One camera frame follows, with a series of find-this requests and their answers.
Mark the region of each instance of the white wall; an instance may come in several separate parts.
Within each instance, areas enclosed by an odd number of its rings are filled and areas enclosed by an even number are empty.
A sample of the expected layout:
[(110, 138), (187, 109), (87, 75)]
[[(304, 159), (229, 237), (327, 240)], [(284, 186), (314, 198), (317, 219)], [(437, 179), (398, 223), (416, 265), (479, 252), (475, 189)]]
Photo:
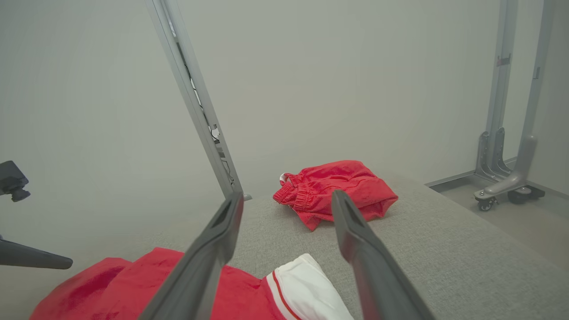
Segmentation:
[(538, 143), (528, 180), (569, 195), (569, 2), (555, 1), (533, 134)]
[[(71, 272), (101, 243), (223, 201), (142, 0), (0, 3), (6, 160), (32, 195), (0, 197), (0, 234), (75, 259)], [(0, 267), (0, 318), (27, 319), (68, 276)]]
[(503, 127), (504, 160), (518, 155), (533, 78), (543, 0), (520, 0)]
[(474, 170), (499, 1), (178, 2), (254, 198), (342, 159), (423, 183)]

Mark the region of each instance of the metal stand base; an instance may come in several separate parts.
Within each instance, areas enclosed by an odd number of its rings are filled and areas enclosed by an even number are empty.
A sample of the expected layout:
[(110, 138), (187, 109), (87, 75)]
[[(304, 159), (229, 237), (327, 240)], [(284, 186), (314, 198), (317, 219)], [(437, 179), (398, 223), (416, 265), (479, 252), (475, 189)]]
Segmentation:
[[(476, 166), (476, 175), (485, 177), (490, 181), (498, 180), (499, 177), (492, 172), (486, 163), (486, 150), (487, 147), (484, 146), (488, 142), (488, 133), (484, 132), (480, 137), (479, 145), (479, 157), (478, 164)], [(527, 173), (531, 165), (531, 160), (535, 152), (535, 146), (537, 144), (537, 139), (534, 136), (527, 136), (523, 139), (521, 148), (519, 150), (518, 160), (516, 162), (516, 167), (514, 171), (504, 179), (498, 180), (497, 183), (488, 186), (482, 190), (474, 192), (474, 197), (479, 202), (479, 209), (482, 211), (489, 210), (492, 205), (497, 203), (496, 196), (508, 192), (508, 198), (513, 203), (523, 203), (525, 200), (533, 197), (532, 190), (534, 188), (526, 186), (527, 184)], [(536, 196), (534, 198), (540, 198), (544, 196), (544, 192), (541, 190), (535, 190)]]
[(494, 141), (494, 156), (492, 157), (492, 171), (507, 177), (512, 170), (504, 163), (504, 136), (506, 130), (499, 128), (496, 132), (496, 140)]

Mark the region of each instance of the black caster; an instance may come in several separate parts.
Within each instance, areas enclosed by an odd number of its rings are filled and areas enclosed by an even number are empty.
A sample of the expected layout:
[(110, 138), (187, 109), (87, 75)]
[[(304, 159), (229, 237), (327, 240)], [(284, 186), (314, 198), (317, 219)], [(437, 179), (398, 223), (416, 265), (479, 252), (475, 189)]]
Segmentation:
[(514, 204), (524, 204), (528, 199), (530, 199), (531, 195), (521, 194), (515, 191), (508, 191), (508, 199), (511, 203)]
[(478, 209), (480, 211), (488, 211), (494, 205), (494, 199), (486, 199), (486, 200), (479, 200), (478, 201)]

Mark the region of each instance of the gray fabric surface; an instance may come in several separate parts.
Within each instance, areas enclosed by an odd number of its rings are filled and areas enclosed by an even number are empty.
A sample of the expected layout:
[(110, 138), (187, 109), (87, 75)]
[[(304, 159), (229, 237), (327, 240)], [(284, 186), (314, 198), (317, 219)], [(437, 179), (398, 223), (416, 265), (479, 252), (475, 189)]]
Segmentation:
[[(569, 319), (569, 273), (435, 191), (395, 175), (380, 177), (399, 201), (370, 225), (437, 319)], [(190, 212), (167, 228), (80, 248), (70, 255), (70, 270), (3, 266), (1, 280), (11, 294), (0, 302), (0, 318), (27, 319), (55, 286), (104, 257), (134, 261), (154, 247), (184, 251), (213, 214)], [(260, 278), (305, 252), (361, 319), (353, 272), (340, 256), (333, 224), (323, 222), (310, 232), (294, 211), (272, 199), (245, 202), (230, 265)]]

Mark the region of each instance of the red garment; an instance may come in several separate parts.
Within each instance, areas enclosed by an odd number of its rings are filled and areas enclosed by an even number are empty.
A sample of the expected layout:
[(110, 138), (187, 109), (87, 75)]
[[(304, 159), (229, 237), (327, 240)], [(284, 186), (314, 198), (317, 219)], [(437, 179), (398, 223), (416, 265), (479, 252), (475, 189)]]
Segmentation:
[[(155, 248), (135, 262), (106, 258), (57, 286), (30, 320), (136, 320), (184, 254)], [(286, 320), (266, 277), (224, 266), (211, 319)]]
[(314, 231), (321, 220), (332, 217), (332, 192), (344, 190), (370, 221), (385, 216), (398, 197), (360, 161), (338, 161), (318, 167), (305, 168), (299, 174), (284, 174), (281, 189), (273, 199), (289, 205), (302, 222)]

